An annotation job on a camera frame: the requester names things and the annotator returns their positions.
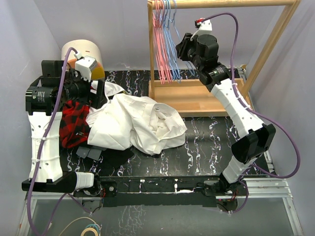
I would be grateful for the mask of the blue wire hanger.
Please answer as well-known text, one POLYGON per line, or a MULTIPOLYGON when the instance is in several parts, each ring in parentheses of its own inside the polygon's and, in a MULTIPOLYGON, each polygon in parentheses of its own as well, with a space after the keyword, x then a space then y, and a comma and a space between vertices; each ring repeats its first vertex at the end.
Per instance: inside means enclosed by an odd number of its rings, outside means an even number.
MULTIPOLYGON (((176 20, 176 12, 177 12, 177 3, 176 3, 176 0, 173 0, 173 3, 174 3, 174 12, 173 12, 173 17, 172 17, 172 19, 171 19, 171 23, 173 24, 173 28, 174 28, 174 30, 175 30, 175 32, 176 32, 176 34, 177 34, 177 38, 180 40, 181 38, 180 38, 180 34, 179 34, 179 32, 178 32, 178 30, 177 30, 177 27, 176 27, 176 22, 175 22, 175 20, 176 20)), ((192 75, 192 76, 195 76, 196 75, 196 72, 195 72, 195 70, 192 68, 192 64, 190 63, 190 62, 188 62, 188 61, 185 61, 184 62, 185 63, 185 65, 187 66, 187 69, 188 69, 188 71, 190 72, 190 74, 192 75)))

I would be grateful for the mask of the white shirt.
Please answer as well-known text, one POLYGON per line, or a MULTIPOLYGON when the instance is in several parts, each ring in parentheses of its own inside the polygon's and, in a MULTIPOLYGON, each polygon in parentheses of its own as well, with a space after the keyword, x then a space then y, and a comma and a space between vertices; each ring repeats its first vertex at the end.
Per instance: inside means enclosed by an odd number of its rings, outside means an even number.
POLYGON ((174 108, 147 96, 132 96, 111 82, 105 82, 104 95, 108 102, 90 108, 86 118, 89 145, 116 150, 134 146, 155 155, 185 143, 187 127, 174 108))

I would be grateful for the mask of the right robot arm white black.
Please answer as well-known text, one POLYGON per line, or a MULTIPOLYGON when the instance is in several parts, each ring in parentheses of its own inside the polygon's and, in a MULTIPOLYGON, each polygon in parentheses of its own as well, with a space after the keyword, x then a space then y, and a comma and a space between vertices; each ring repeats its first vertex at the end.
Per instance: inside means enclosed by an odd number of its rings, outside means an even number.
POLYGON ((231 160, 219 181, 210 185, 212 192, 231 195, 241 175, 269 149, 276 129, 247 110, 246 100, 234 91, 232 72, 218 61, 218 50, 217 39, 210 34, 186 33, 176 46, 177 57, 194 65, 200 82, 223 105, 237 129, 240 139, 231 146, 231 160))

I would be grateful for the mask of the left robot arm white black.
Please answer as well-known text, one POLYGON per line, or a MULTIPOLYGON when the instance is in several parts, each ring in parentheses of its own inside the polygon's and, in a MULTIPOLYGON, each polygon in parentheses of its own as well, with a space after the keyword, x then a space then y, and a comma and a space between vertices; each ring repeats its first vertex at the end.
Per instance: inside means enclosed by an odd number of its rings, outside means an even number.
POLYGON ((80 101, 100 107, 102 86, 91 92, 95 58, 79 58, 73 66, 63 69, 62 60, 43 60, 42 75, 26 91, 26 112, 31 126, 31 171, 22 182, 22 190, 35 192, 72 193, 85 189, 97 196, 102 189, 95 176, 88 172, 65 172, 60 162, 59 127, 62 108, 67 101, 80 101))

